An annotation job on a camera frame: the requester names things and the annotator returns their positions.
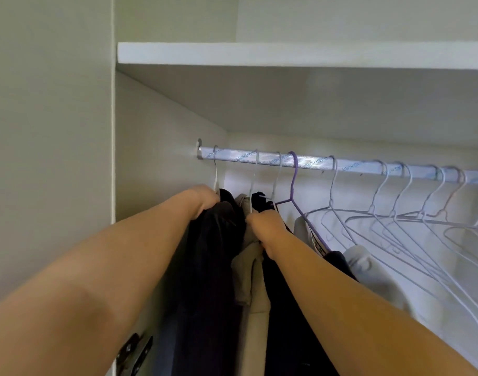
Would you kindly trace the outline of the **person's left hand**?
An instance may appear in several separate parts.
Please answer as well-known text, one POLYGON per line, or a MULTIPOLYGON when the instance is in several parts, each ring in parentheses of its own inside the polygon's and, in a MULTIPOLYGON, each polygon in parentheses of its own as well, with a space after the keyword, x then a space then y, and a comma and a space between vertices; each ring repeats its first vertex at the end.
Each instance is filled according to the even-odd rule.
POLYGON ((220 195, 204 184, 195 185, 184 193, 189 205, 191 220, 197 219, 204 210, 210 209, 220 202, 220 195))

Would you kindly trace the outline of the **person's left forearm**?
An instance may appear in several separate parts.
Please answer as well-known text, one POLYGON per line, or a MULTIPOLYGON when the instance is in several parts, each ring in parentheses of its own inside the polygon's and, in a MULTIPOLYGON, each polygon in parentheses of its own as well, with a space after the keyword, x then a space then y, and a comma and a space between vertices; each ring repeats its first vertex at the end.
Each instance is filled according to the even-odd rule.
POLYGON ((0 301, 0 376, 105 376, 191 221, 184 192, 85 240, 0 301))

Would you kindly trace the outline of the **thin white clothes hanger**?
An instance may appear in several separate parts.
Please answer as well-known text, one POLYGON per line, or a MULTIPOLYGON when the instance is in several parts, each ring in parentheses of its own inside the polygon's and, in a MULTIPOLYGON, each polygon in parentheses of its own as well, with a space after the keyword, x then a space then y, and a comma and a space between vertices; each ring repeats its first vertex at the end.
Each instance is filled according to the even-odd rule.
POLYGON ((250 188, 249 188, 249 193, 248 193, 248 199, 249 199, 249 214, 252 214, 252 213, 253 213, 252 196, 253 196, 253 193, 254 193, 254 186, 255 186, 255 179, 256 179, 256 170, 257 170, 257 167, 258 167, 258 164, 259 164, 259 160, 260 160, 260 153, 259 153, 259 150, 256 149, 256 150, 255 150, 255 168, 254 168, 253 177, 252 177, 252 179, 251 179, 250 188))

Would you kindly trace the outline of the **white hanging garment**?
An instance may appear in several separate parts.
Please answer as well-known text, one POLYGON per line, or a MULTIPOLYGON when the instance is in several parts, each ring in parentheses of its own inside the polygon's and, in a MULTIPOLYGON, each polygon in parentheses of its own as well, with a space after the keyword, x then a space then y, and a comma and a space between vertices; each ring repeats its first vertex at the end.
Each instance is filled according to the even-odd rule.
MULTIPOLYGON (((294 234, 313 249, 311 241, 306 236, 305 223, 300 217, 295 220, 294 234)), ((352 246, 345 252, 342 252, 342 254, 359 283, 387 300, 396 308, 406 312, 413 319, 419 320, 417 312, 404 290, 386 271, 380 261, 364 246, 352 246)))

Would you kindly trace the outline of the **dark navy garment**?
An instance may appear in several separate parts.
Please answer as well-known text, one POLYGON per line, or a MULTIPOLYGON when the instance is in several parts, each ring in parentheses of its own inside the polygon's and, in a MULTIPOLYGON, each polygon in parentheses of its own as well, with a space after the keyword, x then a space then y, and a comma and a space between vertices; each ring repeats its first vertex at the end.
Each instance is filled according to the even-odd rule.
POLYGON ((330 251, 323 255, 323 259, 327 261, 330 265, 337 268, 339 271, 343 272, 345 275, 351 279, 358 282, 357 278, 354 276, 352 270, 350 269, 349 264, 347 263, 344 255, 339 251, 330 251))

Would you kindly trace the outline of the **purple clothes hanger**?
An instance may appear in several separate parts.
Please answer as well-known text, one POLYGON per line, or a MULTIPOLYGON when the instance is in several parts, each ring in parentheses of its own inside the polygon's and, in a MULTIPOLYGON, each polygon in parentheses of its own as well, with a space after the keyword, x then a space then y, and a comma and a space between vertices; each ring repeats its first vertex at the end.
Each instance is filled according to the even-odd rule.
POLYGON ((298 176, 298 156, 294 151, 288 152, 288 155, 292 156, 293 160, 293 168, 294 168, 294 174, 292 176, 291 184, 290 184, 290 197, 286 200, 280 201, 280 202, 275 202, 275 210, 279 211, 278 206, 281 204, 285 203, 291 203, 297 212, 300 215, 301 220, 305 223, 305 231, 307 233, 307 239, 311 241, 311 244, 313 245, 313 249, 321 254, 322 256, 327 255, 328 253, 331 252, 331 250, 328 248, 326 242, 322 240, 321 236, 315 229, 315 227, 312 225, 312 223, 309 221, 308 217, 302 212, 302 210, 298 207, 298 204, 296 203, 294 199, 294 192, 295 192, 295 183, 296 179, 298 176))

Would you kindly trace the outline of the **person's right hand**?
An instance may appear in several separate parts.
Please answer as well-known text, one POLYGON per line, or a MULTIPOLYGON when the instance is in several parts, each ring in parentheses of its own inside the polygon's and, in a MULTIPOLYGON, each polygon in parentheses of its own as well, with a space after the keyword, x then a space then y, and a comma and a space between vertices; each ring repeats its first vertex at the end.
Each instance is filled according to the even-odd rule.
POLYGON ((295 238, 290 233, 278 212, 266 210, 267 213, 267 254, 268 256, 282 263, 289 258, 292 241, 295 238))

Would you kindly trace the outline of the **person's right forearm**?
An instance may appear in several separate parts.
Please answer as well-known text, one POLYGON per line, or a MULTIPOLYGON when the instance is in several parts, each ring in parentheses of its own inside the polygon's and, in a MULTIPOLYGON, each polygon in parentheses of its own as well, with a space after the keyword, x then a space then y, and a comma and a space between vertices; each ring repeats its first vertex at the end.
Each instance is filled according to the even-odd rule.
POLYGON ((340 376, 478 376, 435 334, 286 230, 262 236, 340 376))

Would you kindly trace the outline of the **black hanging garment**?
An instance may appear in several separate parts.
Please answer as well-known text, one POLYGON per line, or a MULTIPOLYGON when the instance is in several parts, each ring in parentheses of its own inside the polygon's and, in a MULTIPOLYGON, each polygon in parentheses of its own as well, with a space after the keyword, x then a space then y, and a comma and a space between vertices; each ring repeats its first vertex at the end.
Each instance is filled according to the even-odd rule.
POLYGON ((262 271, 271 303, 265 376, 340 376, 266 250, 262 271))

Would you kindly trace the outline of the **dark brown garment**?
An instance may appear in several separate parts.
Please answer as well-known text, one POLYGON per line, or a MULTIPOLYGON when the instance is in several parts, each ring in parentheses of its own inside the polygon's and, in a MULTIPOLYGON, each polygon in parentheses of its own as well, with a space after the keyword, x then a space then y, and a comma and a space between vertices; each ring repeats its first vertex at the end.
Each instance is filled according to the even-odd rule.
POLYGON ((246 222, 232 194, 219 193, 190 222, 168 268, 151 376, 234 376, 242 308, 231 262, 246 222))

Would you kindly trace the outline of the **white wardrobe shelf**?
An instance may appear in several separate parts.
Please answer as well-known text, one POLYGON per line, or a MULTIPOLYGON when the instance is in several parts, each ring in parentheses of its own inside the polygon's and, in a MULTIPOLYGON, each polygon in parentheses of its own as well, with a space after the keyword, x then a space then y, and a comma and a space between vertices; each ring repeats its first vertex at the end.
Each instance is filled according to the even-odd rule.
POLYGON ((478 70, 478 42, 118 43, 119 64, 478 70))

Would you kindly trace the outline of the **beige hanging garment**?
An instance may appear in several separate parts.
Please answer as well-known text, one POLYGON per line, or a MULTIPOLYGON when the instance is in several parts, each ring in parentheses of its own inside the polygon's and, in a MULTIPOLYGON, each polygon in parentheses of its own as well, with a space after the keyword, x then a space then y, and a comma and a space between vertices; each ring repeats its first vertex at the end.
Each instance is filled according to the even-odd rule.
POLYGON ((263 247, 247 223, 242 247, 231 262, 235 300, 242 309, 235 376, 265 376, 271 304, 262 269, 263 247))

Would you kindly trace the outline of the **metal door hinge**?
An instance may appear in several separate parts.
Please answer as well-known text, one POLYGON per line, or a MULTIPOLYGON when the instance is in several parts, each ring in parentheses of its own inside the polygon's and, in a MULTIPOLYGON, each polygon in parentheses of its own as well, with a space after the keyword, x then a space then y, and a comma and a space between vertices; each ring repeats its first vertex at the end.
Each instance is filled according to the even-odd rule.
POLYGON ((115 376, 140 376, 140 369, 152 349, 153 342, 153 335, 146 332, 131 334, 117 354, 115 376))

